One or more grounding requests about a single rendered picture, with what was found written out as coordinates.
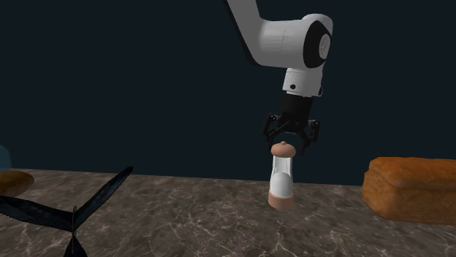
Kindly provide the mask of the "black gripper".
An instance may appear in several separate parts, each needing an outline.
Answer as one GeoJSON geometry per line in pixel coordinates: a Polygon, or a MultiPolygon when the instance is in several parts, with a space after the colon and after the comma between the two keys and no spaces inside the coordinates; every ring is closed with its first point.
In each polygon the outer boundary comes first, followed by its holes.
{"type": "Polygon", "coordinates": [[[303,155],[305,149],[317,142],[319,138],[320,122],[308,120],[313,102],[313,97],[285,93],[281,105],[281,114],[270,113],[263,126],[262,133],[266,141],[271,142],[282,132],[299,134],[301,138],[300,155],[303,155]],[[307,126],[311,129],[309,135],[305,132],[307,126]]]}

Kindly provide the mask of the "white grinder with tan cap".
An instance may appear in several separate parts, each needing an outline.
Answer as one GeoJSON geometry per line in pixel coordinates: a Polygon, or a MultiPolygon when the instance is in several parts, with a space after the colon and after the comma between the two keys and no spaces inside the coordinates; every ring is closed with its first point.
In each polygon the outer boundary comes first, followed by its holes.
{"type": "Polygon", "coordinates": [[[274,144],[268,203],[277,210],[289,210],[294,204],[292,164],[295,147],[285,141],[274,144]]]}

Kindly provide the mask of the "brown bread loaf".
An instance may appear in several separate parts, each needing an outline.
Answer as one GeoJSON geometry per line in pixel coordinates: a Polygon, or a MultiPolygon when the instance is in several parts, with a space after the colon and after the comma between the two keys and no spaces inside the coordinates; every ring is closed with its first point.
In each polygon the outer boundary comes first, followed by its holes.
{"type": "Polygon", "coordinates": [[[375,158],[361,200],[386,220],[456,226],[456,160],[375,158]]]}

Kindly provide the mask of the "black three-bladed object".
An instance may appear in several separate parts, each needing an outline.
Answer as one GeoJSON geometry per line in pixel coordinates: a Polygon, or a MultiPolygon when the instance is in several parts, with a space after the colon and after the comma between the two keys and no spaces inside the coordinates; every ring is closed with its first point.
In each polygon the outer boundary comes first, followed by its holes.
{"type": "Polygon", "coordinates": [[[11,196],[0,196],[0,213],[26,223],[33,223],[72,233],[63,257],[88,257],[77,239],[77,229],[97,211],[132,173],[128,166],[105,183],[82,207],[67,212],[11,196]]]}

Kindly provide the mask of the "brown round object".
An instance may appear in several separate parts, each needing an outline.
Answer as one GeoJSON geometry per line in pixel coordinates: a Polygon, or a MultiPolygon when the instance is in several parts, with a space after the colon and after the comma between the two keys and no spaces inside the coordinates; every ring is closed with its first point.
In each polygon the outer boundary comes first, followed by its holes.
{"type": "Polygon", "coordinates": [[[34,184],[32,175],[18,170],[0,171],[0,196],[16,197],[34,184]]]}

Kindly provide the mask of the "teal rounded object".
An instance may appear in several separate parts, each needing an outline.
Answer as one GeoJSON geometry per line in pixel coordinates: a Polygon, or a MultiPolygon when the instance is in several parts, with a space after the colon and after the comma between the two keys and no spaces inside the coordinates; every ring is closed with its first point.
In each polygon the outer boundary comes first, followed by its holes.
{"type": "Polygon", "coordinates": [[[0,145],[0,171],[11,170],[12,161],[10,152],[3,145],[0,145]]]}

